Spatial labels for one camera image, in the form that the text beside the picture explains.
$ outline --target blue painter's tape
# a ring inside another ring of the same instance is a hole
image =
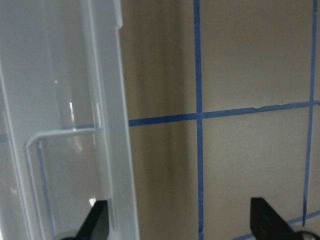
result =
[[[10,141],[10,134],[0,134],[0,143],[8,143]]]
[[[313,0],[312,12],[312,47],[311,47],[311,73],[310,73],[310,102],[314,101],[315,93],[315,69],[316,69],[316,47],[317,47],[317,6],[318,1]],[[305,174],[304,174],[304,190],[303,190],[303,215],[302,225],[306,224],[307,206],[308,206],[308,189],[309,189],[309,171],[310,171],[310,153],[312,140],[314,106],[309,107],[308,136],[306,146]]]
[[[303,220],[303,217],[301,216],[301,217],[292,219],[292,220],[290,220],[290,221],[287,221],[287,224],[293,225],[293,224],[301,223],[302,220]]]
[[[238,236],[236,238],[233,238],[232,240],[247,240],[247,239],[251,239],[254,236],[252,235],[252,233],[247,234],[247,235],[243,235],[243,236]]]
[[[314,213],[306,215],[305,219],[312,219],[312,218],[315,218],[315,217],[318,217],[318,216],[320,216],[320,211],[316,211]]]
[[[210,118],[220,118],[220,117],[235,116],[235,115],[279,111],[279,110],[286,110],[286,109],[298,109],[298,108],[306,108],[306,107],[309,107],[310,105],[311,105],[310,102],[305,101],[305,102],[296,102],[296,103],[290,103],[285,105],[269,105],[269,106],[263,106],[260,108],[247,107],[247,108],[238,108],[238,109],[231,109],[231,110],[210,111],[210,112],[204,112],[203,118],[210,119]]]
[[[202,121],[202,118],[198,118],[196,121],[199,240],[204,239],[204,146]]]
[[[234,115],[279,111],[279,110],[286,110],[286,109],[307,108],[310,105],[312,106],[320,105],[320,101],[313,101],[312,103],[305,101],[305,102],[295,102],[295,103],[290,103],[285,105],[269,105],[269,106],[263,106],[260,108],[247,107],[247,108],[238,108],[238,109],[222,110],[222,111],[210,111],[210,112],[199,113],[198,115],[197,113],[188,113],[188,114],[180,114],[180,115],[132,119],[132,120],[129,120],[129,126],[139,127],[144,125],[167,124],[172,122],[197,120],[199,118],[210,119],[210,118],[219,118],[219,117],[227,117],[227,116],[234,116]],[[72,129],[72,128],[78,128],[78,126],[69,127],[67,129]]]
[[[202,63],[200,0],[193,0],[195,91],[197,125],[197,175],[198,175],[198,239],[204,240],[204,148],[203,148],[203,106],[202,106]]]
[[[167,123],[196,120],[196,119],[197,119],[196,113],[171,115],[171,116],[158,116],[158,117],[129,120],[129,126],[138,127],[143,125],[167,124]]]

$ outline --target transparent plastic bin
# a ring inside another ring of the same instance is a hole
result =
[[[118,0],[0,0],[0,240],[138,240]]]

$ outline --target blue tape line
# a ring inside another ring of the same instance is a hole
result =
[[[148,118],[140,118],[140,119],[132,119],[129,120],[130,127],[139,127],[144,125],[154,125],[154,124],[167,124],[172,122],[180,122],[180,121],[189,121],[189,120],[197,120],[198,117],[202,119],[211,119],[211,118],[220,118],[234,115],[245,115],[245,114],[254,114],[254,113],[263,113],[270,111],[279,111],[286,109],[298,109],[298,108],[307,108],[310,105],[320,105],[320,101],[313,101],[310,103],[309,101],[304,102],[295,102],[289,103],[285,105],[269,105],[263,106],[260,108],[238,108],[238,109],[230,109],[230,110],[221,110],[221,111],[209,111],[200,113],[199,116],[197,113],[188,113],[188,114],[180,114],[180,115],[169,115],[169,116],[157,116],[157,117],[148,117]]]
[[[51,206],[50,206],[50,200],[49,200],[49,193],[47,188],[47,178],[46,178],[46,172],[45,172],[45,166],[44,166],[44,157],[42,152],[42,144],[41,141],[37,141],[37,153],[39,158],[39,164],[40,164],[40,172],[41,172],[41,178],[43,182],[43,192],[44,192],[44,200],[45,200],[45,206],[46,206],[46,213],[48,215],[48,218],[50,219],[50,230],[52,237],[55,236],[55,228],[54,228],[54,220],[52,216]]]
[[[196,91],[196,141],[198,175],[198,239],[204,239],[204,149],[202,114],[202,63],[201,63],[201,25],[200,0],[193,0],[194,14],[194,53],[195,53],[195,91]]]
[[[289,224],[289,225],[293,225],[293,224],[297,224],[297,223],[302,222],[302,220],[303,220],[303,217],[301,216],[301,217],[292,219],[290,221],[287,221],[286,223]]]
[[[0,143],[8,143],[10,141],[10,134],[0,134]]]
[[[312,218],[315,218],[315,217],[318,217],[318,216],[320,216],[320,211],[316,211],[314,213],[306,215],[305,219],[312,219]]]
[[[210,119],[210,118],[220,118],[220,117],[235,116],[235,115],[287,110],[287,109],[306,108],[306,107],[310,107],[310,105],[313,106],[315,104],[320,104],[320,101],[315,101],[311,104],[309,101],[304,101],[304,102],[289,103],[285,105],[269,105],[269,106],[263,106],[260,108],[247,107],[247,108],[238,108],[238,109],[231,109],[231,110],[210,111],[210,112],[204,112],[203,118]]]
[[[166,124],[166,123],[196,120],[196,119],[197,119],[196,113],[171,115],[171,116],[158,116],[158,117],[129,120],[129,126],[138,127],[143,125]]]
[[[247,234],[247,235],[238,236],[236,238],[233,238],[232,240],[246,240],[246,239],[251,239],[253,237],[254,237],[253,234],[250,233],[250,234]]]
[[[318,1],[313,0],[312,11],[312,48],[311,48],[311,73],[310,73],[310,102],[314,101],[315,93],[315,69],[316,69],[316,47],[317,47],[317,5]],[[313,126],[313,105],[309,107],[308,137],[306,146],[305,174],[304,174],[304,191],[303,191],[303,215],[302,225],[306,224],[308,189],[309,189],[309,171],[310,171],[310,152]]]

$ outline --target clear plastic container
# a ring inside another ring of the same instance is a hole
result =
[[[0,0],[0,240],[139,239],[118,0]]]

